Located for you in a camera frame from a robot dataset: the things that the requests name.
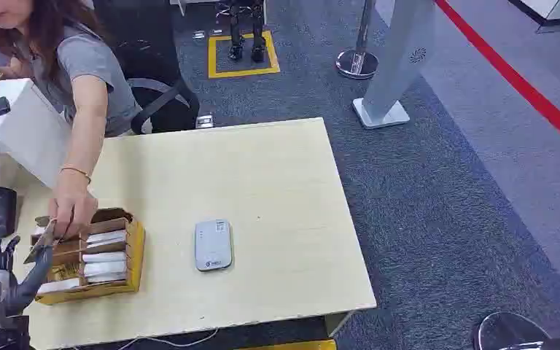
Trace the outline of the person's left hand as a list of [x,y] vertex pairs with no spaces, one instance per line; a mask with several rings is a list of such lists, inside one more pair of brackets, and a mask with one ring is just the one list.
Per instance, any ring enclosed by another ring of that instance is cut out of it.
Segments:
[[73,167],[61,169],[49,204],[56,238],[76,236],[90,224],[98,209],[98,200],[90,194],[89,184],[89,176],[81,170]]

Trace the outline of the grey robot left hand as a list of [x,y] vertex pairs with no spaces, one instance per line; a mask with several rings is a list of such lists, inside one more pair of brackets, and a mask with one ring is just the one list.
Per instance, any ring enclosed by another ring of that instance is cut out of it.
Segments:
[[7,221],[0,217],[0,282],[7,282],[3,294],[4,312],[7,316],[22,314],[35,299],[39,288],[44,283],[50,268],[53,265],[53,239],[43,238],[39,245],[33,248],[35,266],[22,282],[18,282],[13,273],[15,248],[20,242],[20,236],[12,238],[3,247],[2,241],[7,232]]

